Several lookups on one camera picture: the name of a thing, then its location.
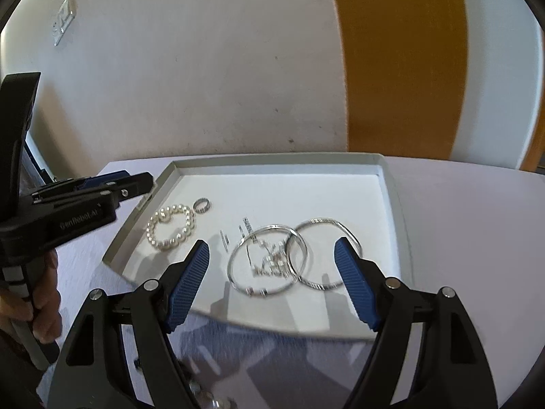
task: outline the white tray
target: white tray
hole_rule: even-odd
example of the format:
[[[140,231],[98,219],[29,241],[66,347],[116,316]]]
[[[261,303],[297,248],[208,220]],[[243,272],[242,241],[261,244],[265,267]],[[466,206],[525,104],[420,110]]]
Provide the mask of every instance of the white tray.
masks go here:
[[[209,198],[212,208],[196,216],[191,238],[168,252],[152,248],[144,230],[154,211],[178,203],[191,206],[200,197]],[[268,224],[295,227],[314,217],[334,218],[360,240],[364,258],[377,263],[386,276],[396,276],[412,286],[412,262],[399,198],[385,159],[378,154],[266,154],[174,161],[157,178],[151,194],[131,213],[103,261],[128,280],[141,284],[159,278],[169,264],[183,260],[194,242],[202,239],[210,246],[211,261],[193,311],[289,335],[374,338],[374,333],[357,318],[344,287],[319,292],[297,284],[265,299],[251,298],[233,289],[226,273],[229,254],[219,231],[229,237],[231,252],[240,240],[239,225],[244,228],[244,217],[248,217],[253,229]],[[178,219],[175,216],[170,224],[158,225],[158,237],[175,233]],[[310,280],[328,281],[322,277],[324,273],[329,281],[340,279],[332,254],[333,244],[341,236],[340,230],[329,225],[303,232],[310,248],[310,270],[305,271]],[[244,274],[246,269],[247,277],[243,279],[254,282],[254,288],[284,283],[277,278],[252,279],[250,268],[243,267],[242,260],[237,258],[236,272]]]

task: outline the silver bangle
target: silver bangle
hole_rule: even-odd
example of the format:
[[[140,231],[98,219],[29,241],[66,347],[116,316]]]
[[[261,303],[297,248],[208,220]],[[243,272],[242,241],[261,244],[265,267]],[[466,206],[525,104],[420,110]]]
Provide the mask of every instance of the silver bangle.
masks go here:
[[[340,230],[342,230],[348,237],[349,240],[351,240],[352,244],[356,246],[356,250],[358,251],[358,255],[360,257],[363,256],[363,250],[361,248],[361,244],[358,241],[358,239],[355,237],[355,235],[341,222],[337,221],[333,218],[313,218],[309,219],[308,221],[304,221],[300,225],[298,225],[295,228],[295,232],[299,233],[303,229],[306,229],[307,227],[313,226],[313,225],[319,225],[319,224],[330,224],[333,226],[338,227]],[[293,266],[293,263],[290,259],[290,244],[292,241],[292,235],[288,237],[288,239],[285,242],[285,253],[286,253],[286,261],[288,263],[288,268],[290,269],[290,272],[292,275],[297,278],[297,281],[304,284],[307,287],[310,287],[312,289],[316,289],[318,291],[330,291],[331,289],[336,289],[337,287],[342,286],[344,283],[342,281],[335,281],[334,283],[313,283],[312,281],[307,280],[306,278],[303,278],[301,274],[299,274],[295,267]],[[304,271],[304,266],[301,267],[301,273]]]
[[[299,247],[301,248],[301,251],[303,252],[303,260],[301,262],[301,271],[304,270],[307,257],[309,256],[309,250],[307,248],[307,245],[305,241],[303,240],[303,237],[299,232],[297,232],[295,229],[291,229],[290,227],[283,226],[283,225],[268,225],[261,229],[257,229],[255,232],[252,232],[248,236],[242,238],[241,241],[239,241],[238,244],[233,249],[233,252],[231,253],[231,256],[229,257],[229,262],[227,264],[227,278],[231,282],[231,286],[235,288],[237,291],[248,295],[249,297],[268,297],[271,295],[277,295],[279,293],[282,293],[284,291],[287,291],[291,286],[293,286],[295,283],[298,282],[298,279],[296,277],[292,277],[291,281],[279,288],[268,290],[268,289],[260,289],[258,291],[255,291],[253,287],[244,287],[240,283],[237,283],[237,281],[233,277],[233,263],[236,256],[236,253],[239,251],[241,247],[243,247],[245,244],[247,244],[249,241],[253,241],[258,235],[261,235],[262,233],[271,233],[271,232],[282,232],[290,235],[290,239],[292,237],[295,238],[297,243],[299,244]]]

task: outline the orange stripe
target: orange stripe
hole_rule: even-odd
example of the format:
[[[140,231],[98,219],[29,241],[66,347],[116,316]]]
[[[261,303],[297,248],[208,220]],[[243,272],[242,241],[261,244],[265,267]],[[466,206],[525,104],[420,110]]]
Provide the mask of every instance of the orange stripe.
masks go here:
[[[538,121],[536,127],[533,130],[532,140],[528,146],[528,150],[520,165],[520,170],[527,170],[534,172],[538,167],[541,156],[545,151],[545,84],[541,89],[541,104],[540,111],[538,113]]]
[[[464,0],[336,0],[348,148],[448,159],[467,69]]]

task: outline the silver ring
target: silver ring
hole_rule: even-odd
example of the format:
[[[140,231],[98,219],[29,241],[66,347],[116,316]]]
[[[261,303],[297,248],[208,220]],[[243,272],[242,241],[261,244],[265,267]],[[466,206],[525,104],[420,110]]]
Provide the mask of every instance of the silver ring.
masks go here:
[[[212,207],[212,203],[207,198],[199,198],[193,203],[193,210],[196,214],[203,214],[208,212]]]
[[[241,241],[236,244],[236,246],[233,249],[233,252],[231,253],[231,256],[229,257],[229,262],[227,264],[227,278],[231,282],[231,286],[235,288],[237,291],[242,292],[243,294],[248,295],[249,297],[268,297],[271,295],[277,295],[279,293],[282,293],[284,291],[287,291],[291,286],[293,286],[295,283],[297,283],[299,280],[296,277],[293,277],[292,280],[286,284],[285,286],[268,290],[268,289],[260,289],[259,291],[255,291],[253,287],[244,287],[240,283],[237,283],[236,280],[233,277],[233,263],[235,259],[236,253],[239,251],[239,249],[244,246],[244,244],[248,243],[248,241],[251,241],[253,238],[257,237],[258,235],[262,233],[270,233],[272,231],[275,232],[283,232],[290,234],[290,238],[295,237],[295,240],[299,244],[299,247],[301,248],[301,251],[303,252],[303,261],[301,262],[301,271],[304,270],[307,257],[309,256],[309,250],[307,248],[307,245],[305,241],[303,240],[303,237],[299,232],[297,232],[295,229],[292,229],[291,227],[283,226],[283,225],[268,225],[265,227],[262,227],[261,229],[257,229],[256,231],[252,232],[248,236],[242,238]]]
[[[313,218],[309,219],[308,221],[304,221],[300,225],[298,225],[295,228],[295,232],[301,232],[303,229],[310,227],[312,225],[318,225],[318,224],[330,224],[338,227],[340,230],[342,230],[348,237],[349,240],[351,240],[352,244],[356,246],[356,249],[358,250],[358,255],[360,257],[363,256],[363,250],[361,248],[361,244],[358,241],[358,239],[355,237],[355,235],[350,232],[350,230],[341,222],[337,221],[333,218]],[[292,275],[297,278],[297,280],[300,283],[303,283],[305,286],[310,287],[312,289],[316,289],[318,291],[330,291],[331,289],[336,289],[337,287],[342,286],[344,283],[342,281],[335,281],[334,283],[313,283],[312,281],[307,280],[306,278],[303,278],[302,275],[300,275],[295,268],[293,267],[292,261],[290,259],[290,243],[292,240],[292,236],[290,235],[288,239],[285,242],[285,253],[286,253],[286,261],[288,263],[288,268],[290,269],[290,272]]]

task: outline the pearl bracelet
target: pearl bracelet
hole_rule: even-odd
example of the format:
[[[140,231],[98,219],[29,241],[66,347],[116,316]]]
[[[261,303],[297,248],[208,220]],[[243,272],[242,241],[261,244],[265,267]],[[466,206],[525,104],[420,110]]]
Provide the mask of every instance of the pearl bracelet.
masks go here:
[[[155,237],[155,228],[158,223],[168,223],[172,215],[185,214],[185,226],[182,228],[182,232],[176,234],[174,238],[167,238],[165,240],[157,240]],[[183,204],[175,204],[174,206],[161,208],[159,211],[153,214],[146,224],[145,235],[154,248],[160,251],[166,251],[173,247],[183,243],[186,238],[191,235],[193,228],[195,227],[193,210]]]

